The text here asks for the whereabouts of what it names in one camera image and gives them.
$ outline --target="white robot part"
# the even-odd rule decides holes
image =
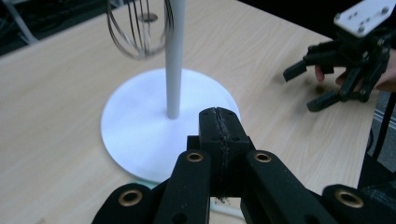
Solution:
[[[356,37],[364,37],[389,18],[396,0],[364,0],[339,13],[334,23]]]

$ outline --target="screw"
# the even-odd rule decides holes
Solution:
[[[367,58],[368,56],[369,56],[369,52],[367,51],[364,51],[364,53],[361,55],[363,59]]]
[[[376,44],[377,44],[378,46],[382,46],[384,43],[385,43],[385,40],[384,40],[384,39],[379,39],[379,40],[376,42]]]

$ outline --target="wire whisk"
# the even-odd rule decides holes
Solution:
[[[110,0],[107,0],[107,25],[111,38],[117,48],[134,60],[151,58],[165,49],[167,39],[174,31],[174,17],[169,0],[164,1],[164,27],[159,40],[153,41],[151,24],[158,16],[150,12],[149,0],[127,0],[129,25],[131,33],[125,33],[116,21]]]

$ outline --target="table surface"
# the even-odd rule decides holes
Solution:
[[[377,96],[307,110],[336,88],[336,76],[318,84],[311,67],[290,82],[282,73],[327,40],[234,0],[186,2],[183,67],[221,83],[256,148],[274,152],[317,193],[357,186]],[[90,223],[114,189],[135,181],[108,155],[100,120],[119,85],[163,65],[163,53],[143,62],[122,55],[105,15],[2,57],[0,222]],[[211,221],[243,223],[227,218]]]

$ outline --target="white pole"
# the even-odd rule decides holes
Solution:
[[[166,115],[177,119],[180,109],[181,69],[183,62],[183,36],[185,0],[170,0],[174,18],[174,32],[165,47]]]

